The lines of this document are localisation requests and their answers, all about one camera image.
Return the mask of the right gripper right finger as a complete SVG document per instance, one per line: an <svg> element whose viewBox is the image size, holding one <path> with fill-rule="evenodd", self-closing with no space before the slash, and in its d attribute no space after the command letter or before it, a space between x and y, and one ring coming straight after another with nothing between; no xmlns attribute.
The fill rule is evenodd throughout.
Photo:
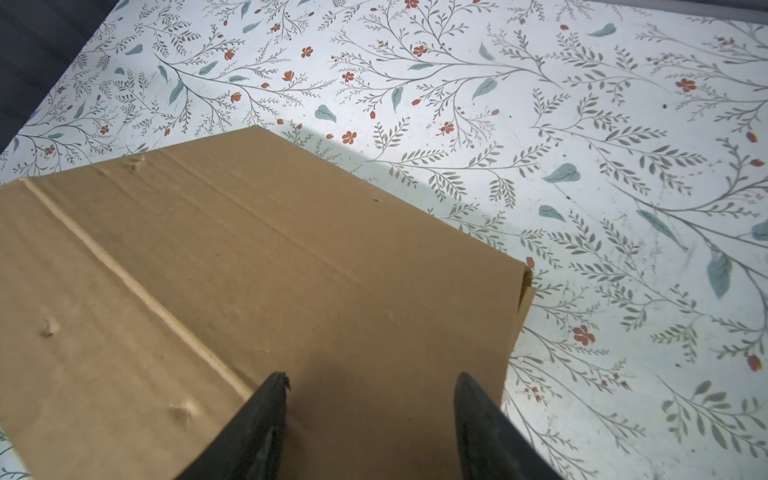
<svg viewBox="0 0 768 480"><path fill-rule="evenodd" d="M454 416L464 479L561 479L466 372L457 379Z"/></svg>

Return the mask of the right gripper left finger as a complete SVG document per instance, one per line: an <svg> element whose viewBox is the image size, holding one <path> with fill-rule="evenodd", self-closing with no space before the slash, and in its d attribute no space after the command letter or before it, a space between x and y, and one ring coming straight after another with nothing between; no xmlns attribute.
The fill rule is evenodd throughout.
<svg viewBox="0 0 768 480"><path fill-rule="evenodd" d="M288 376L271 374L178 480L273 480L279 476Z"/></svg>

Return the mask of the brown cardboard box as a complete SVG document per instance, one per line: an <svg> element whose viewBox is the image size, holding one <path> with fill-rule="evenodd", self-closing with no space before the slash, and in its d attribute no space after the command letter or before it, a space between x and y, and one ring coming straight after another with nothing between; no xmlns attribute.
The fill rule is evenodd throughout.
<svg viewBox="0 0 768 480"><path fill-rule="evenodd" d="M525 263L258 127L1 188L1 427L36 479L171 479L275 372L283 479L457 479Z"/></svg>

